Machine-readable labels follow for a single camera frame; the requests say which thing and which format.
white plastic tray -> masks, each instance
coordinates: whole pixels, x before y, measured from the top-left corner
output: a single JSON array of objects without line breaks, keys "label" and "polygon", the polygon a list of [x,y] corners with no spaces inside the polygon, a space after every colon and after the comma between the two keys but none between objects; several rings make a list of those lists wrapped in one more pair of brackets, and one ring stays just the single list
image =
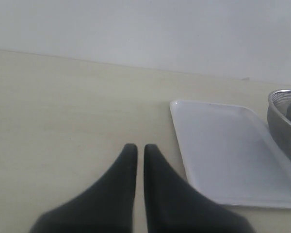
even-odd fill
[{"label": "white plastic tray", "polygon": [[170,110],[197,191],[219,204],[291,208],[291,161],[252,110],[186,100]]}]

white wall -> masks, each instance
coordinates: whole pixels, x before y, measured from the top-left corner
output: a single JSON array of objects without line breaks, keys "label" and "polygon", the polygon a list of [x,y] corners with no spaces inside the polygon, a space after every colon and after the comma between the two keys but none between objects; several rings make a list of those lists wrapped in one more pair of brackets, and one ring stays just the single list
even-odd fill
[{"label": "white wall", "polygon": [[0,0],[0,49],[291,83],[291,0]]}]

beige table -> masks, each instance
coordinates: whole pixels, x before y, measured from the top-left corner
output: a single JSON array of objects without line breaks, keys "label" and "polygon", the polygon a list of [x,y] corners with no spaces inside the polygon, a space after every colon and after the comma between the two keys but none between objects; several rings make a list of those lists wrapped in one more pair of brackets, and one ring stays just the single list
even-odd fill
[{"label": "beige table", "polygon": [[[146,233],[143,147],[157,143],[185,178],[169,112],[174,99],[244,105],[266,120],[278,84],[0,51],[0,233],[95,182],[123,145],[139,148],[134,232]],[[230,208],[257,233],[291,233],[291,210]]]}]

white tray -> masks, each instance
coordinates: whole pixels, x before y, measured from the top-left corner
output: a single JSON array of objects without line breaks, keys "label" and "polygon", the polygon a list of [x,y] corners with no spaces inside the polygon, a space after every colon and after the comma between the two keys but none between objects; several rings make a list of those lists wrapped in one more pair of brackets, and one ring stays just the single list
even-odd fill
[{"label": "white tray", "polygon": [[291,208],[291,161],[250,109],[170,103],[188,182],[226,205]]}]

bowl rim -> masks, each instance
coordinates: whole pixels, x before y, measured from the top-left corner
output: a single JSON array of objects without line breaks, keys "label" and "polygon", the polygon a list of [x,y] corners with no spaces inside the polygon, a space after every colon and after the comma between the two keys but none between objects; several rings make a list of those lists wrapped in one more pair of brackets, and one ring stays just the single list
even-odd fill
[{"label": "bowl rim", "polygon": [[291,93],[291,90],[288,90],[288,89],[279,89],[279,90],[275,90],[275,91],[272,91],[269,95],[268,95],[268,106],[273,110],[275,111],[279,116],[280,118],[282,118],[286,123],[288,123],[290,126],[291,126],[291,121],[286,118],[285,115],[283,115],[277,108],[276,106],[274,105],[273,101],[272,101],[272,96],[274,94],[277,94],[277,93],[283,93],[283,92],[290,92]]}]

